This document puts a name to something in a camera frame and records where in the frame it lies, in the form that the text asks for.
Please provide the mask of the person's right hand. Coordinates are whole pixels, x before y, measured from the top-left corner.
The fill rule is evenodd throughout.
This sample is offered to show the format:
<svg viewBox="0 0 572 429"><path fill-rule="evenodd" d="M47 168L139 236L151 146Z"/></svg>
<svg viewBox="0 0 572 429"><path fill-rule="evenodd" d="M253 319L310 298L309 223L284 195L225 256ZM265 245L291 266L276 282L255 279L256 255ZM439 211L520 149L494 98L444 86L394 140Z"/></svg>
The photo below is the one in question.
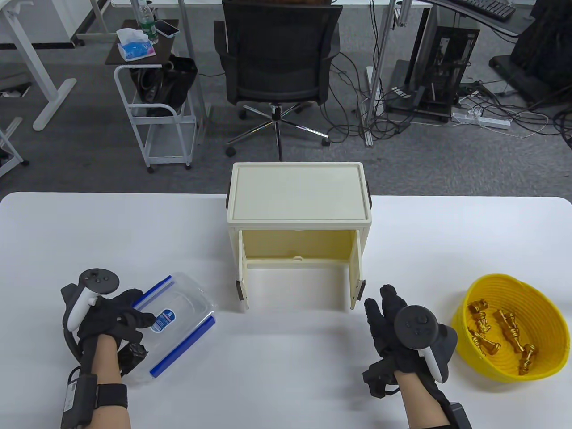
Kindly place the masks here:
<svg viewBox="0 0 572 429"><path fill-rule="evenodd" d="M386 284L380 288L381 305L375 299L364 302L366 320L374 347L382 359L389 359L389 372L427 374L429 380L445 383L458 335L439 323L426 307L408 305Z"/></svg>

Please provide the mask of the person's left hand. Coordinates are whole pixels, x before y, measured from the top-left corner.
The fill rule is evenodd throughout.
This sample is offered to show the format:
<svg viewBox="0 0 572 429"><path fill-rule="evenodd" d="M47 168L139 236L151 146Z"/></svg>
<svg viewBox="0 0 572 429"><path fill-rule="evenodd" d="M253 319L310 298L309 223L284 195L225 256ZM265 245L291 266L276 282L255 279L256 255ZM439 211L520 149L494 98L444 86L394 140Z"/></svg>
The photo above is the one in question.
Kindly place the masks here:
<svg viewBox="0 0 572 429"><path fill-rule="evenodd" d="M99 297L78 329L78 345L84 350L84 344L98 339L101 335L112 337L117 347L122 341L138 344L143 338L141 329L151 327L156 316L141 312L134 305L143 297L139 289L129 289L114 298Z"/></svg>

